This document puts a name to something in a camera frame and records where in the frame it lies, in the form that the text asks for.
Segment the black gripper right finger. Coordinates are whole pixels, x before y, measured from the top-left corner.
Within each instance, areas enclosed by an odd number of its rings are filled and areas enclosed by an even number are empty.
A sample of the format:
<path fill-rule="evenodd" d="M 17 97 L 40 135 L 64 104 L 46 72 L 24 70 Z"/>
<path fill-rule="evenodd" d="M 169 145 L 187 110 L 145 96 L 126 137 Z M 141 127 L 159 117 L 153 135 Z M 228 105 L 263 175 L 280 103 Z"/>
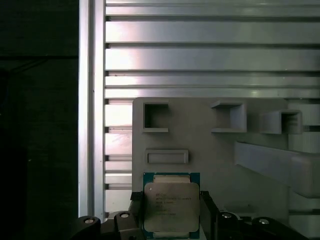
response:
<path fill-rule="evenodd" d="M 270 218 L 220 211 L 208 191 L 200 192 L 199 223 L 207 240 L 301 240 L 303 235 Z"/>

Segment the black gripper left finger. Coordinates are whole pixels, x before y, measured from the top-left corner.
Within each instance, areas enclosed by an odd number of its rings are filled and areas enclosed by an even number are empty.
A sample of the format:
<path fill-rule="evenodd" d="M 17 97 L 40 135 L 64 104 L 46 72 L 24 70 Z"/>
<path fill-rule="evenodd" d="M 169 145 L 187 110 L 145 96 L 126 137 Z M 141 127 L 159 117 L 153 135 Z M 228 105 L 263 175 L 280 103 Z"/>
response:
<path fill-rule="evenodd" d="M 143 240 L 141 225 L 144 193 L 133 192 L 127 211 L 117 212 L 113 218 L 101 222 L 95 216 L 82 216 L 68 228 L 70 240 Z"/>

